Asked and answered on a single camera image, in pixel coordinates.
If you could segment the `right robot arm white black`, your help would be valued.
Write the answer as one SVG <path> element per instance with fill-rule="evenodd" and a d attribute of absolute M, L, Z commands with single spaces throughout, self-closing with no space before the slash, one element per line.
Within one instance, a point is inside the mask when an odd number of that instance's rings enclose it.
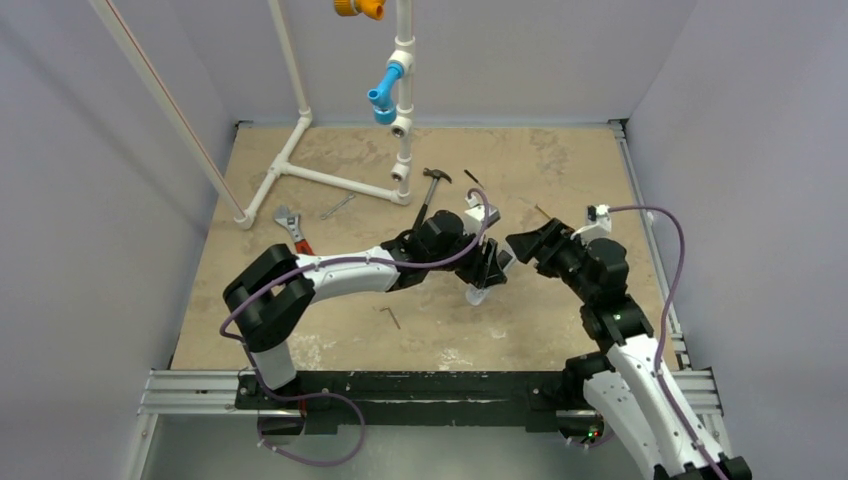
<path fill-rule="evenodd" d="M 662 358 L 660 341 L 627 291 L 624 246 L 589 241 L 557 219 L 506 238 L 518 261 L 563 281 L 582 301 L 580 316 L 598 351 L 567 360 L 560 390 L 594 408 L 645 479 L 750 479 L 686 401 Z"/>

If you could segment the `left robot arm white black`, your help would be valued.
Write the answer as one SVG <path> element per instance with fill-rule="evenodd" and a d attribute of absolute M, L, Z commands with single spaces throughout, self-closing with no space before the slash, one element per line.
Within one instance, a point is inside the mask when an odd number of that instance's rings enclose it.
<path fill-rule="evenodd" d="M 249 361 L 262 380 L 259 395 L 272 408 L 297 399 L 297 371 L 288 339 L 307 308 L 358 293 L 388 293 L 421 284 L 431 271 L 454 273 L 468 285 L 467 300 L 480 304 L 507 281 L 516 258 L 509 247 L 440 210 L 420 225 L 369 250 L 331 256 L 294 253 L 275 244 L 223 291 Z"/>

